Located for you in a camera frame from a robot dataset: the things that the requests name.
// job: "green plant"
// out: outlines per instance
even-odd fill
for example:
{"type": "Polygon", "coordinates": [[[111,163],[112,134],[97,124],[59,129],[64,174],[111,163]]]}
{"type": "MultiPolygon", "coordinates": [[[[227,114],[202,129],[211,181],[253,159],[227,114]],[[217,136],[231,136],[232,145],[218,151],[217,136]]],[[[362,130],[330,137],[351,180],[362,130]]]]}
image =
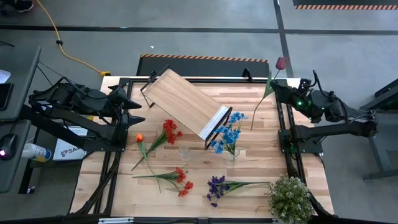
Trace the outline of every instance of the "green plant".
{"type": "Polygon", "coordinates": [[[286,224],[307,223],[311,219],[310,191],[299,178],[283,175],[268,186],[268,195],[271,196],[268,203],[273,216],[286,224]]]}

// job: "orange flower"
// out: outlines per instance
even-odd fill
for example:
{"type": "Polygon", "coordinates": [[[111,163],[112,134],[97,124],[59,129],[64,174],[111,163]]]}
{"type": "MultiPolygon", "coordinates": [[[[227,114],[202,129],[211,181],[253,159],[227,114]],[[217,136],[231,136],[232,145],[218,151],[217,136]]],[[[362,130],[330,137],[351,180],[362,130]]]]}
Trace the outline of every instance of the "orange flower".
{"type": "Polygon", "coordinates": [[[142,134],[137,134],[136,135],[136,141],[137,142],[142,142],[144,140],[144,136],[142,134]]]}

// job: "glass vase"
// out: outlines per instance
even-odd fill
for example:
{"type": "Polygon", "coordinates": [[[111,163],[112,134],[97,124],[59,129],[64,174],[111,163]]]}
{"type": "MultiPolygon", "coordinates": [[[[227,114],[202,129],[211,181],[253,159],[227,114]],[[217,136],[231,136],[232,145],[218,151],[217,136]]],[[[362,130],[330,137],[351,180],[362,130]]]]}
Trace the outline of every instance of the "glass vase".
{"type": "Polygon", "coordinates": [[[233,165],[235,164],[236,158],[240,155],[241,149],[240,147],[235,147],[235,152],[234,154],[231,152],[227,152],[226,159],[224,160],[226,164],[228,165],[233,165]]]}
{"type": "Polygon", "coordinates": [[[182,159],[188,159],[189,148],[187,146],[180,146],[178,147],[178,153],[181,155],[182,159]]]}

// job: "concrete floor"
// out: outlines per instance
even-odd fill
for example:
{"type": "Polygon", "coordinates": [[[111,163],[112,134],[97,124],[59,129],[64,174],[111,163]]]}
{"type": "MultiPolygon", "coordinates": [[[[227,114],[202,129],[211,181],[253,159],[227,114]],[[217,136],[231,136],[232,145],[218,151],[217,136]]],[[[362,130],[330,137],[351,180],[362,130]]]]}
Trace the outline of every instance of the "concrete floor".
{"type": "MultiPolygon", "coordinates": [[[[239,32],[76,32],[60,35],[65,50],[113,75],[134,75],[140,54],[211,55],[266,58],[273,66],[283,53],[273,0],[42,0],[59,26],[239,28],[239,32]],[[263,29],[256,33],[253,29],[263,29]]],[[[398,30],[396,11],[295,10],[279,0],[285,29],[398,30]]],[[[43,10],[0,17],[1,24],[48,26],[43,10]]],[[[18,47],[40,45],[41,61],[81,84],[99,88],[101,77],[65,58],[53,31],[0,30],[0,40],[18,47]]],[[[325,90],[333,90],[353,108],[368,102],[375,91],[397,78],[396,35],[287,34],[294,77],[313,78],[317,70],[325,90]]],[[[51,80],[58,77],[50,75],[51,80]]],[[[37,73],[32,88],[48,88],[37,73]]],[[[398,220],[398,178],[364,183],[362,175],[377,171],[365,138],[333,136],[323,142],[326,176],[335,213],[345,218],[381,222],[398,220]]],[[[21,162],[19,177],[24,163],[21,162]]],[[[79,166],[42,168],[37,191],[0,195],[0,220],[65,215],[79,166]]]]}

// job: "hazard tape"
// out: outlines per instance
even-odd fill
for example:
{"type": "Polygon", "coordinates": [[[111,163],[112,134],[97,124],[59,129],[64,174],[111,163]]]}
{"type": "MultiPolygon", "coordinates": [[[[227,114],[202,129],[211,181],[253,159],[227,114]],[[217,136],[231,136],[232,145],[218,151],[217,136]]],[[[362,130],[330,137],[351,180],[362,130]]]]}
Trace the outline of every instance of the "hazard tape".
{"type": "Polygon", "coordinates": [[[229,60],[239,62],[264,62],[268,63],[268,60],[256,59],[256,58],[234,58],[234,57],[209,57],[209,56],[189,56],[189,55],[164,55],[164,54],[142,54],[142,57],[153,57],[153,58],[184,58],[184,59],[202,59],[202,60],[229,60]]]}
{"type": "Polygon", "coordinates": [[[337,5],[298,5],[295,6],[296,9],[324,9],[324,10],[397,10],[397,6],[385,5],[385,6],[337,6],[337,5]]]}

